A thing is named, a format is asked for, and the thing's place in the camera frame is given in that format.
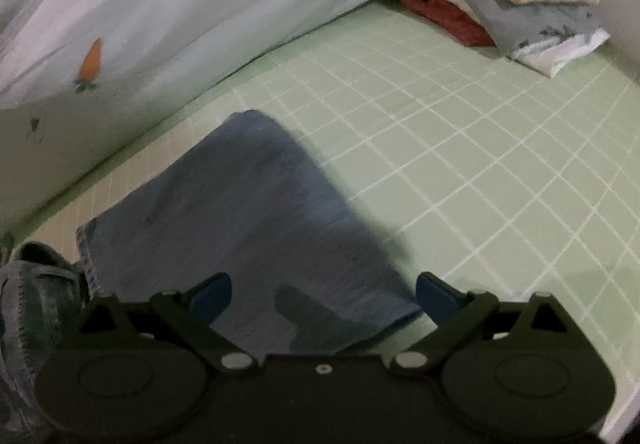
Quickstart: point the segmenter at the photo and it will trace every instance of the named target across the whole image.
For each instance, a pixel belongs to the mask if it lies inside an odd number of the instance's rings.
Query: metal screw
[[[333,370],[334,368],[330,364],[318,364],[318,366],[316,366],[316,372],[321,376],[330,374]]]
[[[421,368],[428,361],[427,356],[420,352],[400,352],[395,359],[402,368]]]
[[[254,364],[254,359],[244,352],[231,352],[222,356],[220,363],[229,370],[246,370]]]

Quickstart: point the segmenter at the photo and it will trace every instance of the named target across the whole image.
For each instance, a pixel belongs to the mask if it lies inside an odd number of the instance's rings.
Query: red folded towel
[[[446,0],[400,0],[411,10],[437,23],[465,47],[493,47],[487,31],[466,12]]]

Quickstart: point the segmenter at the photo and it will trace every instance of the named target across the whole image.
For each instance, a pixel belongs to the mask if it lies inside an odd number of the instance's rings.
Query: green tiled floor
[[[503,299],[555,293],[616,376],[604,428],[613,438],[640,391],[636,75],[604,46],[550,80],[492,49],[464,48],[389,0],[373,2],[216,85],[22,235],[75,259],[78,225],[230,113],[261,109],[318,161],[409,283],[430,270]],[[382,349],[429,328],[422,321]]]

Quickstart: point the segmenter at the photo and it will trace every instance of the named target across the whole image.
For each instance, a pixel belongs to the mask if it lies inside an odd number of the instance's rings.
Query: gray fabric
[[[90,289],[125,301],[228,273],[232,302],[212,328],[258,358],[342,350],[418,310],[344,199],[255,110],[77,236]]]
[[[59,267],[50,260],[12,260],[0,268],[0,442],[5,444],[46,434],[33,381],[87,300],[81,274],[50,254]]]
[[[513,53],[552,37],[564,41],[588,37],[600,26],[593,6],[584,4],[515,5],[509,0],[465,0],[503,53]]]

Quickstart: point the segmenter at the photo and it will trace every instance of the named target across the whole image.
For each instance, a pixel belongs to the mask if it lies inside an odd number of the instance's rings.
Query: carrot
[[[91,45],[84,61],[80,65],[78,78],[76,79],[76,92],[80,93],[87,88],[93,90],[95,84],[92,82],[100,73],[100,61],[102,58],[102,38],[98,38]]]

